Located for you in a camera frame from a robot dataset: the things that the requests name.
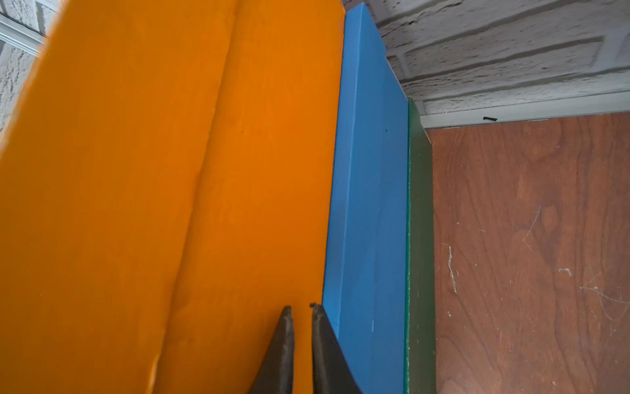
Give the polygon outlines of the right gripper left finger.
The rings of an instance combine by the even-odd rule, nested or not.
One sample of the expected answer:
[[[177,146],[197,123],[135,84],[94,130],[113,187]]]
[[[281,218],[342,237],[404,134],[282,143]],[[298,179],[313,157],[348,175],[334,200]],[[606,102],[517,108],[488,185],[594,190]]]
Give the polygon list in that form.
[[[292,394],[294,382],[295,329],[292,309],[282,309],[272,339],[248,394]]]

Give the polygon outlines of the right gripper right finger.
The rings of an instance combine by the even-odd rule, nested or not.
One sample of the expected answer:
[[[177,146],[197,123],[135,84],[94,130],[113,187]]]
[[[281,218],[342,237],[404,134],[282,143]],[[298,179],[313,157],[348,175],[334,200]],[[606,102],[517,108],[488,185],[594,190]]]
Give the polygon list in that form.
[[[322,305],[312,303],[313,392],[361,394]]]

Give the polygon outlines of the blue shoebox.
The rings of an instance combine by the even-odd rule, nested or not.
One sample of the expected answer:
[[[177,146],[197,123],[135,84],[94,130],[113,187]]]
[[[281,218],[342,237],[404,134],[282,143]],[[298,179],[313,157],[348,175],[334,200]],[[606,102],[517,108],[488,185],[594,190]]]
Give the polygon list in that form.
[[[409,105],[368,8],[346,13],[323,305],[365,393],[404,390]]]

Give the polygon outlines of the orange shoebox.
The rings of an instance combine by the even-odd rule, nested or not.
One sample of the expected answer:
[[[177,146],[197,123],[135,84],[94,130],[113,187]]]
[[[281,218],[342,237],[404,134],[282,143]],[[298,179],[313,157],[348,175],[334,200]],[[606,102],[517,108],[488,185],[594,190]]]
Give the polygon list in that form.
[[[1,390],[313,391],[346,10],[70,1],[1,139]]]

